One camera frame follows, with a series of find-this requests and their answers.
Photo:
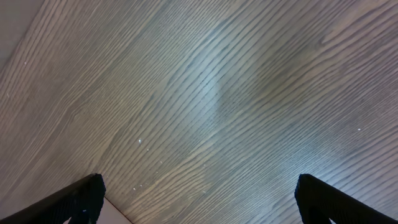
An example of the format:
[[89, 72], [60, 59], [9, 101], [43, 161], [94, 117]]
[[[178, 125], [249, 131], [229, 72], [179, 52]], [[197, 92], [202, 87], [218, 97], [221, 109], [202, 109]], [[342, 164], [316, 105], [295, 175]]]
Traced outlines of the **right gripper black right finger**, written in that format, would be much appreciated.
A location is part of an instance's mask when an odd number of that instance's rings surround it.
[[304, 224], [397, 224], [397, 220], [310, 174], [299, 175], [294, 196]]

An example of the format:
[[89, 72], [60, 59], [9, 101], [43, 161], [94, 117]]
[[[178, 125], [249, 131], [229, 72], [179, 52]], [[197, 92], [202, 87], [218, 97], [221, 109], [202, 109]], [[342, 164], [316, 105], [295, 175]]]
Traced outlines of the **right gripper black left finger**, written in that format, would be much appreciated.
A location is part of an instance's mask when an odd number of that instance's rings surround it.
[[101, 174], [90, 174], [31, 206], [1, 220], [1, 224], [97, 223], [106, 187]]

